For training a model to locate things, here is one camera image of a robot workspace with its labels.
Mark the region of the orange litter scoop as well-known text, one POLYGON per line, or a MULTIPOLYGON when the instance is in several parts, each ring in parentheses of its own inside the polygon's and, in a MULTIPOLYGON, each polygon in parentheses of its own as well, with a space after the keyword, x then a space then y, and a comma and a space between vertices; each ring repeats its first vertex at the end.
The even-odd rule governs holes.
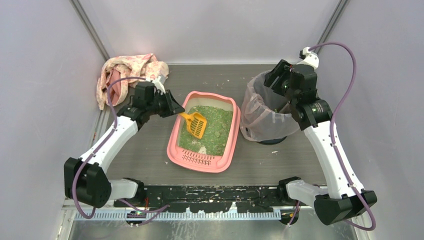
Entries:
POLYGON ((187 131, 195 138, 202 139, 207 126, 207 119, 199 112, 179 114, 186 122, 187 131))

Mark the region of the pink plastic trash bag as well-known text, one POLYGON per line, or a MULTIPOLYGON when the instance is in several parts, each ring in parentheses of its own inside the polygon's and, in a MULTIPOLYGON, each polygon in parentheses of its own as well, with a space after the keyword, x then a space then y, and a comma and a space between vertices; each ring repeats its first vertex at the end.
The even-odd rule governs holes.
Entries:
POLYGON ((252 142, 280 139, 300 127, 290 113, 288 100, 264 86, 266 70, 247 83, 241 105, 240 130, 252 142))

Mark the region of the pink litter box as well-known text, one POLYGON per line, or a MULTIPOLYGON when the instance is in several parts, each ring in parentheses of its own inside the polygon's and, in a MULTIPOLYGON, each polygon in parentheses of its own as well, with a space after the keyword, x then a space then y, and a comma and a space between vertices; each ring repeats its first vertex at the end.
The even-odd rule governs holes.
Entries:
POLYGON ((227 136, 226 146, 222 155, 208 155, 193 152, 179 146, 180 133, 184 129, 185 120, 177 117, 173 126, 168 145, 167 156, 175 164, 198 172, 220 173, 231 164, 236 148, 241 120, 241 110, 231 97, 211 92, 192 91, 182 104, 186 111, 195 106, 210 106, 232 112, 232 122, 227 136))

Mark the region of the dark round trash bin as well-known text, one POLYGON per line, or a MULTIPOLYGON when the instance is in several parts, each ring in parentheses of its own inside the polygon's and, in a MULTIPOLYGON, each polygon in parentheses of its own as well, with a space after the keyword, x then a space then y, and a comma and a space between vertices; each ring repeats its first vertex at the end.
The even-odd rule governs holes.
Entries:
POLYGON ((258 141, 259 144, 262 145, 276 145, 279 144, 281 142, 283 142, 287 137, 283 137, 283 138, 277 138, 277 139, 269 139, 269 140, 263 140, 263 141, 258 141))

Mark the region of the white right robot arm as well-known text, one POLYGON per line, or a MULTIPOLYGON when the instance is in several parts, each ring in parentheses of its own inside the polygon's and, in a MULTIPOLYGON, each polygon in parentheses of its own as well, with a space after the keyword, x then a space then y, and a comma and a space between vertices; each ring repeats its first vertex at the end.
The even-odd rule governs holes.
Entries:
POLYGON ((330 105, 317 95, 318 76, 313 66, 285 60, 265 74, 264 86, 288 100, 292 117, 311 143, 324 173, 322 189, 294 176, 280 180, 281 201, 299 201, 312 207, 324 225, 358 217, 377 202, 374 191, 358 180, 331 122, 330 105))

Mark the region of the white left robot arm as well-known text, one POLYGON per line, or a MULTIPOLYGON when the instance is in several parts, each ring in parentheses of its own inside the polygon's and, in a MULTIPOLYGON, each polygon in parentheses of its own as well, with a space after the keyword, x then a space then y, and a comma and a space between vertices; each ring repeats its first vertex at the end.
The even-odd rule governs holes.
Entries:
POLYGON ((100 209, 108 201, 144 204, 144 183, 133 178, 109 180, 108 168, 151 116, 167 118, 184 111, 170 90, 161 91, 149 81, 138 82, 130 103, 112 111, 114 121, 104 135, 79 158, 70 157, 64 163, 65 196, 79 211, 82 204, 100 209))

